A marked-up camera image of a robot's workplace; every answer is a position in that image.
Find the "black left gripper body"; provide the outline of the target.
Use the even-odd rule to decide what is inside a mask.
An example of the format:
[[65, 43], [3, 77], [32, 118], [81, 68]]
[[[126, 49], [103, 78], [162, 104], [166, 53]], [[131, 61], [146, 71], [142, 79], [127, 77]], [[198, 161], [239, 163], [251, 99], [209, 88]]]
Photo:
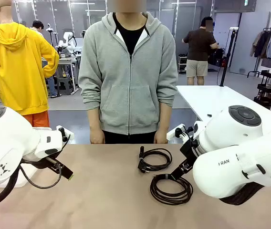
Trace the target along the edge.
[[61, 168], [60, 162], [50, 157], [42, 158], [39, 161], [30, 161], [30, 160], [22, 159], [22, 163], [31, 164], [37, 169], [49, 168], [53, 171], [59, 171], [59, 169]]

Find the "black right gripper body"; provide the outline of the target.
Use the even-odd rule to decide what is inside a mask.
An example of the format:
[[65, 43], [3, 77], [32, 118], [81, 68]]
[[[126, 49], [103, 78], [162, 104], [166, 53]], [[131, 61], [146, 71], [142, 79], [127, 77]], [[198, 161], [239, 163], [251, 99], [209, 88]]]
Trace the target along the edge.
[[198, 147], [197, 140], [194, 140], [192, 137], [187, 140], [180, 148], [180, 152], [185, 156], [185, 160], [181, 163], [183, 168], [192, 168], [195, 161], [199, 157], [196, 148]]

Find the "person's left hand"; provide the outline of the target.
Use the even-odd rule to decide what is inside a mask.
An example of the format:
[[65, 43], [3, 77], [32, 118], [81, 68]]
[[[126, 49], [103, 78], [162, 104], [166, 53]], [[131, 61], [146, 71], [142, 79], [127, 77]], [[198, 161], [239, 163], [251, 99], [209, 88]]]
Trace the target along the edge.
[[167, 131], [158, 129], [154, 136], [154, 144], [167, 144]]

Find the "person's right hand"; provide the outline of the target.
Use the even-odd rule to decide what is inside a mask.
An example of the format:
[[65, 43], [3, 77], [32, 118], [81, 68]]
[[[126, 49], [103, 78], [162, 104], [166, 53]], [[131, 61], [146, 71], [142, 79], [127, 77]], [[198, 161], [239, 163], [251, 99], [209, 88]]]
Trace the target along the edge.
[[91, 144], [105, 144], [105, 135], [101, 129], [90, 130], [90, 143]]

